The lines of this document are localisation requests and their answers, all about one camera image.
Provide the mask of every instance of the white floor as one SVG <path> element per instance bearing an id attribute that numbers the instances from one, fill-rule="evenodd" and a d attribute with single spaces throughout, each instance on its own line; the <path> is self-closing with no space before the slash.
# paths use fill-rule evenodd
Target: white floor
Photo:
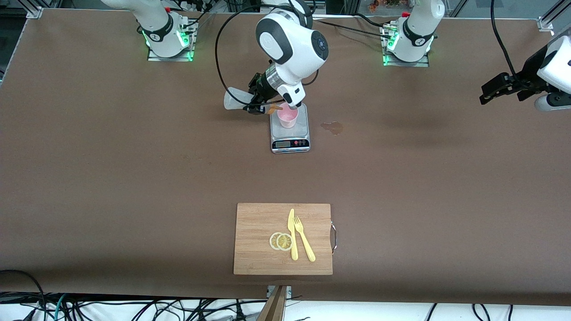
<path id="1" fill-rule="evenodd" d="M 198 301 L 183 301 L 185 308 L 195 307 Z M 209 308 L 221 307 L 235 303 L 234 300 L 218 300 Z M 284 321 L 336 321 L 336 320 L 378 320 L 378 321 L 425 321 L 430 303 L 365 303 L 365 302 L 296 302 L 288 303 L 285 310 Z M 144 305 L 108 306 L 92 304 L 82 308 L 82 311 L 93 321 L 129 321 Z M 248 315 L 259 312 L 263 303 L 242 305 L 243 312 Z M 490 321 L 508 320 L 508 306 L 486 305 L 490 314 Z M 0 321 L 22 320 L 30 311 L 31 307 L 18 304 L 0 305 Z M 151 321 L 155 313 L 153 307 L 149 308 L 140 321 Z M 182 319 L 182 312 L 171 309 Z M 219 320 L 225 316 L 234 315 L 230 311 L 221 311 L 207 320 Z M 34 321 L 43 320 L 43 314 L 37 312 Z M 157 321 L 178 321 L 177 316 L 170 313 L 162 313 Z M 431 321 L 477 321 L 470 304 L 438 304 Z M 571 320 L 571 307 L 547 307 L 547 306 L 515 306 L 512 321 L 561 321 Z"/>

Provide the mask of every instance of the lemon slice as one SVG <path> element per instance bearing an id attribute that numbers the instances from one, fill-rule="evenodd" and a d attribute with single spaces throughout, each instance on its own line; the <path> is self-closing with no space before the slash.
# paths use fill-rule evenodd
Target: lemon slice
<path id="1" fill-rule="evenodd" d="M 270 246 L 274 249 L 274 250 L 279 250 L 280 248 L 278 247 L 278 237 L 282 234 L 282 232 L 275 232 L 274 234 L 272 234 L 272 236 L 270 236 Z"/>
<path id="2" fill-rule="evenodd" d="M 278 236 L 278 248 L 282 251 L 289 251 L 291 248 L 292 240 L 290 234 L 281 234 Z"/>

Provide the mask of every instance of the metal handle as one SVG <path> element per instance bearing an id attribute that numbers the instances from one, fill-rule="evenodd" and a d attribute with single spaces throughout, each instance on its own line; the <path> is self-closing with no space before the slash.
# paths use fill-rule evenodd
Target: metal handle
<path id="1" fill-rule="evenodd" d="M 335 228 L 335 225 L 333 225 L 333 221 L 331 221 L 331 228 L 333 229 L 333 235 L 335 237 L 335 245 L 333 245 L 333 248 L 331 249 L 331 255 L 333 255 L 333 253 L 335 253 L 335 249 L 337 248 L 337 229 Z"/>

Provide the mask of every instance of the brown table surface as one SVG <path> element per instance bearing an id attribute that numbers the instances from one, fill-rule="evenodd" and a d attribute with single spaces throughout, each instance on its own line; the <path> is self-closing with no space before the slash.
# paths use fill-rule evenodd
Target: brown table surface
<path id="1" fill-rule="evenodd" d="M 480 106 L 508 70 L 489 21 L 442 21 L 427 69 L 384 67 L 375 37 L 316 23 L 331 53 L 307 88 L 313 145 L 274 155 L 266 116 L 223 108 L 227 17 L 200 28 L 192 63 L 147 62 L 125 11 L 28 21 L 0 88 L 1 268 L 49 292 L 258 298 L 291 284 L 312 300 L 571 304 L 571 113 Z M 220 39 L 229 86 L 267 67 L 260 18 Z M 518 69 L 549 39 L 534 21 L 498 28 Z M 320 126 L 333 121 L 337 136 Z M 330 203 L 333 275 L 233 275 L 239 202 Z"/>

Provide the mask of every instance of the yellow plastic fork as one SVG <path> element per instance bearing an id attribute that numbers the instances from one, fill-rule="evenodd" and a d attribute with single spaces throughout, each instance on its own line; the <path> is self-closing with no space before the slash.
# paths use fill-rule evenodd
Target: yellow plastic fork
<path id="1" fill-rule="evenodd" d="M 303 224 L 301 223 L 301 220 L 298 216 L 296 216 L 293 221 L 295 222 L 295 230 L 299 233 L 299 235 L 301 235 L 303 247 L 305 247 L 305 253 L 307 253 L 307 258 L 310 262 L 314 262 L 315 254 L 313 253 L 311 246 L 309 246 L 309 242 L 307 241 L 307 238 L 305 238 L 305 234 L 303 234 Z"/>

